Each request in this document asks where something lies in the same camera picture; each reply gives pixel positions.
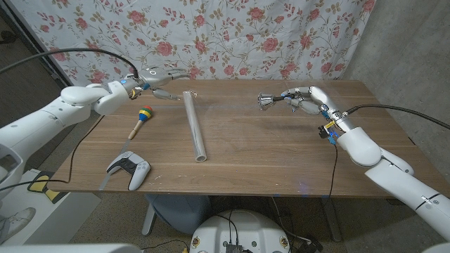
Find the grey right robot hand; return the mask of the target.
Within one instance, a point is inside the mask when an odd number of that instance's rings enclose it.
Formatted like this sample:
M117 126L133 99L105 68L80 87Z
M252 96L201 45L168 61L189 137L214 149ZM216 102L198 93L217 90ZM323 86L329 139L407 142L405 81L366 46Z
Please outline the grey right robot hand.
M293 110L300 108L309 115L322 114L326 119L334 121L337 128L343 132L355 128L331 97L318 86L291 88L284 91L281 96L288 105L292 106Z

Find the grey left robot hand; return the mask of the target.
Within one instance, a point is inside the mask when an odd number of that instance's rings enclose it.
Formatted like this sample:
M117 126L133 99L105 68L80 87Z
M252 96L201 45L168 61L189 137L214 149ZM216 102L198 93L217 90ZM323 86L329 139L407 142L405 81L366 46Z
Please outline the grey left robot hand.
M165 91L162 87L175 79L185 77L190 77L190 74L182 69L146 68L140 72L137 79L133 78L136 85L129 93L129 97L135 99L142 91L151 91L152 95L159 99L179 100L177 95Z

